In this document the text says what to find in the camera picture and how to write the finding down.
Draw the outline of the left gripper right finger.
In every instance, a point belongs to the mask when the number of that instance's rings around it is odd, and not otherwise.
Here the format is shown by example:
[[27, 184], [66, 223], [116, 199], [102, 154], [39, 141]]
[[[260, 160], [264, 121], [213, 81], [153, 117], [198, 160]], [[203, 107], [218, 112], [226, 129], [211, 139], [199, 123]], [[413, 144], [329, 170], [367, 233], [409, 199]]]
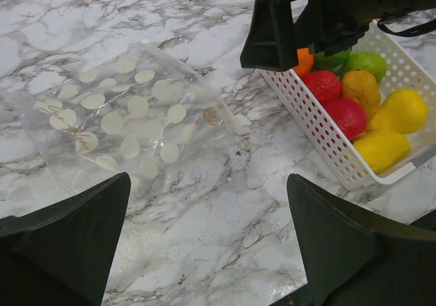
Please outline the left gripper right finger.
[[435, 212], [402, 224], [299, 174], [287, 196], [307, 284], [300, 305], [434, 305]]

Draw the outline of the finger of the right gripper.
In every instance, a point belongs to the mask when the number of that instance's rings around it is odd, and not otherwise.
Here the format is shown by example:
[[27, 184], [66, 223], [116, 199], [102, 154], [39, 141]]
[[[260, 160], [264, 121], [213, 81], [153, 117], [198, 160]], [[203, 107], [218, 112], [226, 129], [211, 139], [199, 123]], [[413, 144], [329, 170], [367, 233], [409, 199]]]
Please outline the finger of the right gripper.
[[298, 65], [291, 2], [255, 0], [249, 33], [240, 55], [243, 68], [288, 71]]

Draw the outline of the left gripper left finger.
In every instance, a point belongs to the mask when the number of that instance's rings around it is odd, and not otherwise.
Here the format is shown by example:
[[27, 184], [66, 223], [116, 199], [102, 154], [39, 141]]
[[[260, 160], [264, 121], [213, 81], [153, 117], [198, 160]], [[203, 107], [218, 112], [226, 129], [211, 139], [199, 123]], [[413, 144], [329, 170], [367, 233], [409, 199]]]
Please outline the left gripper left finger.
[[130, 190], [129, 175], [119, 173], [1, 219], [1, 304], [101, 305]]

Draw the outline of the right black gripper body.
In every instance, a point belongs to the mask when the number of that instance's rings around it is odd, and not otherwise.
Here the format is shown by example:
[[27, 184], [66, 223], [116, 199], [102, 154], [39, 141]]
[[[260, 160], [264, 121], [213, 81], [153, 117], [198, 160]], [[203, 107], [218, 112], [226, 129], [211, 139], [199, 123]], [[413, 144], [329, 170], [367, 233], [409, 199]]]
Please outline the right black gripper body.
[[435, 0], [308, 0], [295, 24], [297, 45], [330, 56], [356, 44], [373, 20], [386, 25], [434, 7]]

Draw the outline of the red toy strawberry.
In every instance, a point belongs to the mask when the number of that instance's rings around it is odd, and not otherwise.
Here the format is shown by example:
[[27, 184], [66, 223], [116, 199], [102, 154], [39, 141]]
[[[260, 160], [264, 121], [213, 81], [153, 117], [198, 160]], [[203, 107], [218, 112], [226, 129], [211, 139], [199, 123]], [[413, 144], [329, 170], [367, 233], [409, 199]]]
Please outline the red toy strawberry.
[[311, 72], [302, 81], [320, 104], [326, 104], [340, 97], [340, 80], [331, 71], [318, 70]]

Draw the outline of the orange-yellow toy fruit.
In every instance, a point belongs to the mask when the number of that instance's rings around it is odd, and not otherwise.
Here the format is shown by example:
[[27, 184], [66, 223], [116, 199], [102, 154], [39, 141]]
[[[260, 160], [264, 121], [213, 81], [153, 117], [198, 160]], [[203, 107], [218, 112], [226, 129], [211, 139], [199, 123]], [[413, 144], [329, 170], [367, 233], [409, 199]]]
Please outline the orange-yellow toy fruit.
[[356, 102], [370, 121], [381, 106], [381, 94], [372, 73], [365, 70], [351, 70], [341, 80], [341, 94]]

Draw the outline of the white perforated basket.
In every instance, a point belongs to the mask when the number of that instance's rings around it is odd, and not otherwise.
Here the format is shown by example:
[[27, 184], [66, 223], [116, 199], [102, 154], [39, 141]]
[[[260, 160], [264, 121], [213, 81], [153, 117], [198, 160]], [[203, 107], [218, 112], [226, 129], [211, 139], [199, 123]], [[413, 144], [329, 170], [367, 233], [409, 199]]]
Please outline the white perforated basket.
[[263, 77], [348, 189], [394, 183], [435, 156], [435, 82], [375, 24], [338, 74]]

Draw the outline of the red toy apple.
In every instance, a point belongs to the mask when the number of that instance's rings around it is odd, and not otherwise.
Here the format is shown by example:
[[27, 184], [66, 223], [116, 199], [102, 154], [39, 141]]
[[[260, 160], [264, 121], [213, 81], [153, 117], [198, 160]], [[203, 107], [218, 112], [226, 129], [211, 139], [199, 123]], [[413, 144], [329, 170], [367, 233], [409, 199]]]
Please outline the red toy apple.
[[324, 110], [348, 140], [353, 140], [367, 129], [367, 116], [355, 101], [340, 97], [324, 104]]

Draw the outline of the clear dotted zip bag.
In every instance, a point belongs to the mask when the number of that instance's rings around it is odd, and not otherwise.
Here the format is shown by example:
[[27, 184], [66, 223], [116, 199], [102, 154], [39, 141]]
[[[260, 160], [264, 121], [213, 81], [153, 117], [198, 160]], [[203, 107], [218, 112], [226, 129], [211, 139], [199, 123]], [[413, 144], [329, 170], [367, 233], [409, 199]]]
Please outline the clear dotted zip bag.
[[14, 97], [32, 143], [73, 194], [120, 172], [132, 194], [156, 191], [179, 166], [235, 145], [244, 132], [197, 72], [142, 42], [41, 93]]

